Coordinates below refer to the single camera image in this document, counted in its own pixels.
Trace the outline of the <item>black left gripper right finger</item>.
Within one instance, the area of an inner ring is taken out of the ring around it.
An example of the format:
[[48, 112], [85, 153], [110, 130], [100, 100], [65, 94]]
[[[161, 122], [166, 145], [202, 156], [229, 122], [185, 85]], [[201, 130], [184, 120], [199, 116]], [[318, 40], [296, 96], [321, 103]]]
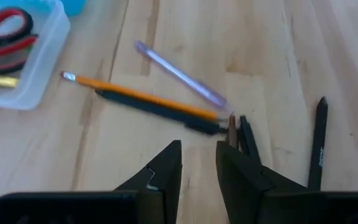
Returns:
[[280, 175], [223, 141], [216, 169], [230, 224], [312, 224], [318, 201], [306, 187]]

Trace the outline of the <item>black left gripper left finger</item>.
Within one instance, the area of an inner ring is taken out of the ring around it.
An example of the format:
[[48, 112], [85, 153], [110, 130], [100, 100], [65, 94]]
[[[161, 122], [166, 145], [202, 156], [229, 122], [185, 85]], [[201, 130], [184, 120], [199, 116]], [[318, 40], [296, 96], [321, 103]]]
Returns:
[[174, 140], [117, 188], [135, 192], [136, 224], [176, 224], [181, 172], [181, 141]]

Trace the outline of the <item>blue studded box lid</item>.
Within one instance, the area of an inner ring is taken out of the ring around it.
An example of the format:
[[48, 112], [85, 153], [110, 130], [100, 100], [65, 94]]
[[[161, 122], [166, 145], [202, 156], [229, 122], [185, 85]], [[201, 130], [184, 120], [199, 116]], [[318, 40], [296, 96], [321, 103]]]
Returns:
[[67, 16], [77, 16], [83, 11], [86, 0], [60, 0]]

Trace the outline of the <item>red and black scissors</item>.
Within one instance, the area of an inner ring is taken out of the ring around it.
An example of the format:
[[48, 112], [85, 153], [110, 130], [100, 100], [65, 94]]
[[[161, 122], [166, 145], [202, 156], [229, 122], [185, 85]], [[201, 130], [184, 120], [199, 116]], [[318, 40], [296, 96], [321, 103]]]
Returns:
[[21, 25], [6, 34], [0, 34], [0, 75], [21, 70], [26, 58], [19, 55], [22, 50], [31, 48], [38, 38], [32, 32], [32, 16], [20, 7], [5, 7], [0, 10], [0, 25], [11, 17], [21, 20]]

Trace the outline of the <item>white translucent supply box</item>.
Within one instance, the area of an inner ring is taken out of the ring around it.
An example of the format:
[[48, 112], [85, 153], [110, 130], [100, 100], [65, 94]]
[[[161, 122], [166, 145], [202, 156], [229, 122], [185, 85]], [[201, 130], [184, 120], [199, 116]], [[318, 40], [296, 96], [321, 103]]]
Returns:
[[[31, 110], [42, 99], [70, 31], [70, 21], [60, 0], [0, 0], [0, 10], [5, 7], [27, 11], [34, 21], [32, 32], [38, 38], [31, 48], [19, 52], [27, 59], [21, 70], [0, 75], [19, 79], [15, 88], [0, 86], [0, 108]], [[20, 19], [11, 17], [0, 25], [0, 34], [20, 25]]]

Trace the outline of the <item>plain black pen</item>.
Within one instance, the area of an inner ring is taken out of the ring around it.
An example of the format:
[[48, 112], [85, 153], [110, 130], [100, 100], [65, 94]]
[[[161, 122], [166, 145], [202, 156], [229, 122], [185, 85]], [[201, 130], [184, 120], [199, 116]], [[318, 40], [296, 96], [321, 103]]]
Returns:
[[261, 164], [262, 162], [260, 160], [254, 134], [245, 115], [240, 116], [240, 127], [238, 134], [242, 153], [248, 155], [253, 160]]

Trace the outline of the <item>black pen with clip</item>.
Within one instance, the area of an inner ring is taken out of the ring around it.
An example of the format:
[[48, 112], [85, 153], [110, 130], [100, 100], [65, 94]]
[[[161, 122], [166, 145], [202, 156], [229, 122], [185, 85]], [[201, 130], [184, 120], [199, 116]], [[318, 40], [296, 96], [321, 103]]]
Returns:
[[122, 105], [130, 106], [138, 110], [161, 116], [163, 118], [177, 121], [184, 124], [189, 129], [199, 131], [207, 135], [227, 133], [226, 128], [220, 127], [220, 125], [214, 121], [209, 121], [207, 119], [200, 118], [195, 115], [190, 115], [182, 111], [167, 108], [165, 106], [143, 101], [120, 93], [115, 93], [113, 91], [95, 90], [95, 93], [108, 101], [120, 103]]

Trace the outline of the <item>black pen with print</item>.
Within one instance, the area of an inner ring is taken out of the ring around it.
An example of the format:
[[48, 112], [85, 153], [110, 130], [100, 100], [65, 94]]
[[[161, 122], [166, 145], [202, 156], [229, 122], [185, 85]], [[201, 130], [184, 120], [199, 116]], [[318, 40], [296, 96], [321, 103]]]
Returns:
[[316, 107], [314, 121], [313, 142], [308, 176], [308, 188], [311, 190], [321, 189], [327, 119], [328, 102], [325, 97], [322, 97]]

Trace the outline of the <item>orange pencil with eraser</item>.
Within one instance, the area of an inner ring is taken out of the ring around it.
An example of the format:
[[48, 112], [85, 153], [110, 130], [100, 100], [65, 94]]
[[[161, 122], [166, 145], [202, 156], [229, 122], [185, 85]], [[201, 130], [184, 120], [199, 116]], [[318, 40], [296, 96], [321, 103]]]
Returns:
[[145, 101], [148, 103], [155, 103], [159, 106], [164, 106], [173, 110], [181, 111], [186, 114], [194, 115], [200, 118], [204, 118], [210, 121], [222, 121], [224, 118], [221, 117], [218, 113], [197, 108], [191, 105], [186, 105], [184, 103], [168, 100], [159, 96], [151, 95], [149, 93], [144, 93], [141, 91], [133, 90], [124, 86], [120, 86], [113, 83], [102, 82], [94, 78], [84, 77], [77, 75], [75, 73], [62, 71], [60, 76], [66, 80], [78, 83], [83, 86], [94, 88], [95, 90], [107, 90], [113, 93], [122, 94], [125, 96], [133, 97], [137, 100]]

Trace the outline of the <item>translucent purple pen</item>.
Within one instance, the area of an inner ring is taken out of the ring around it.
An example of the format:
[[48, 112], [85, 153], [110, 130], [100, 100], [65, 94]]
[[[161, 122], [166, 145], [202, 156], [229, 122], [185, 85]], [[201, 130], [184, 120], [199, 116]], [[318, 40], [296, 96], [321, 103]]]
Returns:
[[213, 90], [207, 84], [203, 83], [200, 80], [192, 78], [186, 74], [183, 70], [174, 66], [167, 59], [159, 55], [155, 50], [151, 49], [141, 41], [136, 41], [134, 43], [135, 48], [148, 59], [153, 61], [159, 67], [164, 69], [169, 74], [173, 75], [175, 78], [184, 83], [188, 88], [195, 91], [197, 94], [202, 96], [204, 99], [212, 103], [215, 107], [220, 110], [229, 111], [230, 107], [228, 106], [227, 99], [221, 94]]

